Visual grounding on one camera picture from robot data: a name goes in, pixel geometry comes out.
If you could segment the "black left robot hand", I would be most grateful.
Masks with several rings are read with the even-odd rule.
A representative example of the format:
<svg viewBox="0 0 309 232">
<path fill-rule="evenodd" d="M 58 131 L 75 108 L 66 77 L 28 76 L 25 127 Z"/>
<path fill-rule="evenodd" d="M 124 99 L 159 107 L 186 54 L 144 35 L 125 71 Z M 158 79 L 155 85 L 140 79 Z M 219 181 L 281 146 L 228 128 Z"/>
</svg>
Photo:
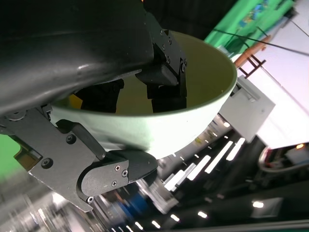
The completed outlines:
<svg viewBox="0 0 309 232">
<path fill-rule="evenodd" d="M 51 123 L 52 103 L 93 90 L 90 106 L 135 75 L 155 113 L 186 108 L 186 59 L 179 44 L 138 0 L 3 0 L 0 3 L 0 132 L 20 145 L 15 159 L 88 212 L 95 196 L 157 168 L 137 149 L 106 152 L 81 124 Z"/>
</svg>

